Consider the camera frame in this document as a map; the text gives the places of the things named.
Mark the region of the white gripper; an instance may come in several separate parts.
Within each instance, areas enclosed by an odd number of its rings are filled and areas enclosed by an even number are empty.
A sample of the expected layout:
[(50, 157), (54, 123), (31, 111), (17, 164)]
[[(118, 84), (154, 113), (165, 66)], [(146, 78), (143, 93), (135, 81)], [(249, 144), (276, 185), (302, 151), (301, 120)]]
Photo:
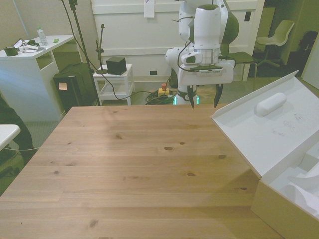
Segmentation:
[(187, 86), (187, 93), (189, 101), (194, 108), (194, 96), (196, 95), (196, 89), (194, 85), (216, 85), (216, 94), (214, 98), (214, 107), (217, 107), (220, 97), (223, 91), (223, 84), (231, 83), (234, 79), (233, 68), (234, 60), (221, 60), (216, 66), (222, 67), (221, 69), (208, 69), (199, 70), (198, 72), (185, 71), (191, 68), (199, 66), (182, 64), (182, 69), (178, 72), (178, 85)]

